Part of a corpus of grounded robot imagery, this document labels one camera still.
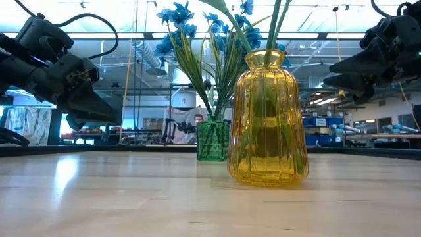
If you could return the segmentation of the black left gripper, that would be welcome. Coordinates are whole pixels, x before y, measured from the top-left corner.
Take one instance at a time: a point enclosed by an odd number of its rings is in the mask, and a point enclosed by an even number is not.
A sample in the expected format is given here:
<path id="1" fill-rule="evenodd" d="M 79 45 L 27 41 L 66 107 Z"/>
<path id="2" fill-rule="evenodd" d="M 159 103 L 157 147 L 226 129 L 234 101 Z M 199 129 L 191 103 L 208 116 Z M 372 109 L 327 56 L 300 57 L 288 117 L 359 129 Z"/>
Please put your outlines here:
<path id="1" fill-rule="evenodd" d="M 65 55 L 51 66 L 1 55 L 1 83 L 16 86 L 39 101 L 48 101 L 67 113 L 71 129 L 87 122 L 116 122 L 116 111 L 93 90 L 99 71 L 87 58 Z"/>

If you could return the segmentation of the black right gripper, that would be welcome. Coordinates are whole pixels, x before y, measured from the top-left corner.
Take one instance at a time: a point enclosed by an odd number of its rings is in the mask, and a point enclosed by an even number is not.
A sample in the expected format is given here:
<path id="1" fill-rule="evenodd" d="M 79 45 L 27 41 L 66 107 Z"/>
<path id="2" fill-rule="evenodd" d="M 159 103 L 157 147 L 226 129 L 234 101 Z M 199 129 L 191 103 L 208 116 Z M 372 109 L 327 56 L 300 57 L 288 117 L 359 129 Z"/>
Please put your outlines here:
<path id="1" fill-rule="evenodd" d="M 363 38 L 360 47 L 360 53 L 330 66 L 338 75 L 324 79 L 325 85 L 352 93 L 355 104 L 374 96 L 374 84 L 419 79 L 420 32 L 379 33 Z"/>

